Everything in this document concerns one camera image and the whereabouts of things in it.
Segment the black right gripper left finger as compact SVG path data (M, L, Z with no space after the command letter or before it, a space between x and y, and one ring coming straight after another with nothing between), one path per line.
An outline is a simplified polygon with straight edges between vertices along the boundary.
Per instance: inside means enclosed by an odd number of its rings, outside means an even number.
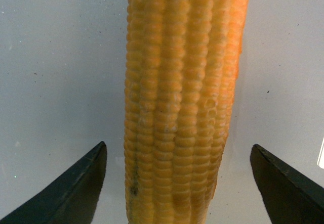
M91 223L103 186L107 148L100 142L1 223Z

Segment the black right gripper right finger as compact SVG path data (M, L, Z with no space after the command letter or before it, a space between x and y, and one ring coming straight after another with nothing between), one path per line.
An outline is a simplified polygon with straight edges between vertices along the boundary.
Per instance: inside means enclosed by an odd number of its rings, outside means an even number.
M272 223L323 223L323 187L258 144L250 163Z

